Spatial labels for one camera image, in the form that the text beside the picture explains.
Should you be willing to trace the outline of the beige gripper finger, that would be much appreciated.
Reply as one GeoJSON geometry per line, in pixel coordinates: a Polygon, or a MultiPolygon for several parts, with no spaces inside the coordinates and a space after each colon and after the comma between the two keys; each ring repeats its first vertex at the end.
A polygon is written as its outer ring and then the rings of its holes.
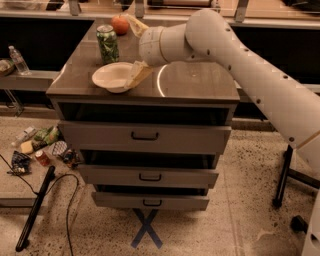
{"type": "Polygon", "coordinates": [[[141,38],[144,32],[148,29],[148,26],[130,14],[125,14],[124,17],[129,23],[133,34],[137,38],[141,38]]]}
{"type": "Polygon", "coordinates": [[[135,61],[129,72],[129,76],[124,87],[127,89],[132,89],[136,87],[148,75],[150,75],[152,71],[153,71],[153,68],[150,67],[146,62],[135,61]]]}

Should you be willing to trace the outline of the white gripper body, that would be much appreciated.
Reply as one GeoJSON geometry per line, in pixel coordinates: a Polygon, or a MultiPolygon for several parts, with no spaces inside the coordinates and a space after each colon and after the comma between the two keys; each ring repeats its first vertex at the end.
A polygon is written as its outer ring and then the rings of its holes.
{"type": "Polygon", "coordinates": [[[164,63],[160,39],[163,27],[148,28],[139,40],[139,54],[149,66],[160,66],[164,63]]]}

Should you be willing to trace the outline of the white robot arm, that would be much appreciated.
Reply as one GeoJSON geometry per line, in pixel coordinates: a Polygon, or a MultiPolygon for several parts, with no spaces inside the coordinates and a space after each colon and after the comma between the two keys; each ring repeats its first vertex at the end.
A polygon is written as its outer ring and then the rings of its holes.
{"type": "Polygon", "coordinates": [[[217,12],[202,9],[182,25],[149,27],[127,14],[142,60],[126,82],[135,87],[153,67],[216,62],[237,81],[286,142],[320,171],[320,97],[247,48],[217,12]]]}

